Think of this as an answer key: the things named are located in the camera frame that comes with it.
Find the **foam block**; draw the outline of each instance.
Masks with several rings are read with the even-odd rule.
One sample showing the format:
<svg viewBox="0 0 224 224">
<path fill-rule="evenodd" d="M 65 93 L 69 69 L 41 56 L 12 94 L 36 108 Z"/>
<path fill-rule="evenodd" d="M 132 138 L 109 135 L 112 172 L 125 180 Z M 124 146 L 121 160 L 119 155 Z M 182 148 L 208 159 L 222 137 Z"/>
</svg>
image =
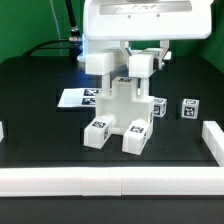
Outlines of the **foam block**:
<svg viewBox="0 0 224 224">
<path fill-rule="evenodd" d="M 119 49 L 90 53 L 86 55 L 86 74 L 106 75 L 125 63 Z"/>
<path fill-rule="evenodd" d="M 189 119 L 197 119 L 199 109 L 199 100 L 184 99 L 182 103 L 181 117 Z"/>
<path fill-rule="evenodd" d="M 224 166 L 224 132 L 215 121 L 204 121 L 202 138 L 219 166 Z"/>
<path fill-rule="evenodd" d="M 96 117 L 84 130 L 84 145 L 101 149 L 111 135 L 113 115 Z"/>
<path fill-rule="evenodd" d="M 0 169 L 0 196 L 82 195 L 82 168 Z"/>
<path fill-rule="evenodd" d="M 122 195 L 223 195 L 223 168 L 125 167 Z"/>
<path fill-rule="evenodd" d="M 140 155 L 149 138 L 149 126 L 146 122 L 133 121 L 124 134 L 122 151 Z"/>
<path fill-rule="evenodd" d="M 3 138 L 4 138 L 3 127 L 2 127 L 2 122 L 0 121 L 0 142 L 2 141 Z"/>
<path fill-rule="evenodd" d="M 153 73 L 154 54 L 139 53 L 129 57 L 129 76 L 149 78 Z"/>
<path fill-rule="evenodd" d="M 120 196 L 120 168 L 83 168 L 83 196 Z"/>
<path fill-rule="evenodd" d="M 166 114 L 167 99 L 154 98 L 154 117 L 163 117 Z"/>
</svg>

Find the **cable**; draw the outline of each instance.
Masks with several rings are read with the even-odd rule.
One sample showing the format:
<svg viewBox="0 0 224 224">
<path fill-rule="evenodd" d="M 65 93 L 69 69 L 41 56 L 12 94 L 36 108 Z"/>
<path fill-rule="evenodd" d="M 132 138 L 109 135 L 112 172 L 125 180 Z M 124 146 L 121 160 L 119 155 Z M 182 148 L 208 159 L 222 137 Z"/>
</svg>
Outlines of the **cable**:
<svg viewBox="0 0 224 224">
<path fill-rule="evenodd" d="M 46 45 L 50 45 L 50 44 L 55 44 L 55 43 L 63 43 L 63 42 L 69 42 L 69 39 L 64 38 L 64 39 L 59 39 L 59 40 L 50 40 L 50 41 L 46 41 L 44 43 L 38 44 L 35 47 L 33 47 L 32 49 L 26 51 L 23 56 L 27 57 L 30 56 L 34 51 L 41 49 L 41 47 L 44 47 Z"/>
<path fill-rule="evenodd" d="M 54 22 L 55 22 L 55 25 L 56 25 L 58 39 L 61 39 L 61 31 L 60 31 L 60 27 L 59 27 L 59 24 L 58 24 L 57 16 L 56 16 L 56 13 L 55 13 L 53 0 L 50 0 L 50 5 L 51 5 L 51 11 L 52 11 L 52 15 L 53 15 L 53 18 L 54 18 Z"/>
<path fill-rule="evenodd" d="M 74 12 L 73 12 L 71 0 L 65 0 L 65 5 L 66 5 L 67 12 L 68 12 L 70 25 L 71 25 L 71 34 L 72 34 L 72 36 L 74 36 L 75 34 L 80 36 L 80 32 L 79 32 L 78 26 L 76 24 Z"/>
</svg>

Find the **black tabletop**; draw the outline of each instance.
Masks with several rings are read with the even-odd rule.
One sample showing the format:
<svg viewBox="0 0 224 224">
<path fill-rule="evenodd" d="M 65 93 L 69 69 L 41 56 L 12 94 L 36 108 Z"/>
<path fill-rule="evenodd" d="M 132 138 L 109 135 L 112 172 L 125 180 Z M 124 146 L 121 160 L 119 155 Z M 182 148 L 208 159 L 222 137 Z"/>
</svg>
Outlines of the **black tabletop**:
<svg viewBox="0 0 224 224">
<path fill-rule="evenodd" d="M 111 77 L 127 74 L 122 68 Z M 122 136 L 102 150 L 83 146 L 94 109 L 57 108 L 65 88 L 100 88 L 99 77 L 69 57 L 10 58 L 0 65 L 0 167 L 217 166 L 201 133 L 205 120 L 223 127 L 223 84 L 202 58 L 177 57 L 155 72 L 150 94 L 167 99 L 167 113 L 154 118 L 153 135 L 136 156 L 121 151 Z M 181 118 L 184 98 L 200 100 L 198 119 Z M 222 197 L 209 196 L 0 199 L 4 223 L 222 223 L 223 208 Z"/>
</svg>

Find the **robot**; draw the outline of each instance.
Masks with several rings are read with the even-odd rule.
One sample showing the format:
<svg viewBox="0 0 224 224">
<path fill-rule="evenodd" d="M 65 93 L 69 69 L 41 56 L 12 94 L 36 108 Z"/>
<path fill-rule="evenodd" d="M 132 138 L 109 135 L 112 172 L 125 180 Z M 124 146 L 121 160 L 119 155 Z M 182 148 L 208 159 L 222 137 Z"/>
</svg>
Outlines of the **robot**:
<svg viewBox="0 0 224 224">
<path fill-rule="evenodd" d="M 101 149 L 122 135 L 122 151 L 140 155 L 153 133 L 154 97 L 149 78 L 171 58 L 169 40 L 205 39 L 211 33 L 212 0 L 86 0 L 86 74 L 102 77 L 96 117 L 84 130 L 84 145 Z M 131 50 L 130 41 L 159 40 L 160 48 Z M 122 65 L 128 77 L 110 81 Z"/>
</svg>

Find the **green background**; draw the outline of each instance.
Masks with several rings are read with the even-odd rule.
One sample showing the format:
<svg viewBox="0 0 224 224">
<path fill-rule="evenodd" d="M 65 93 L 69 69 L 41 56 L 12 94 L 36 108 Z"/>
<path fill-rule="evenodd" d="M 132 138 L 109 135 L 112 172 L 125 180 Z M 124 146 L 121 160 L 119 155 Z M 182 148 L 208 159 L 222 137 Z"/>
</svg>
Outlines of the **green background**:
<svg viewBox="0 0 224 224">
<path fill-rule="evenodd" d="M 61 36 L 70 36 L 70 25 L 63 0 L 54 0 Z M 82 31 L 84 0 L 73 0 L 77 23 Z M 224 72 L 224 0 L 212 5 L 213 31 L 207 40 L 171 41 L 177 56 L 202 56 Z M 6 58 L 22 55 L 35 45 L 57 39 L 49 0 L 0 0 L 0 63 Z M 136 42 L 134 48 L 150 43 Z M 60 55 L 58 50 L 38 51 L 34 55 Z"/>
</svg>

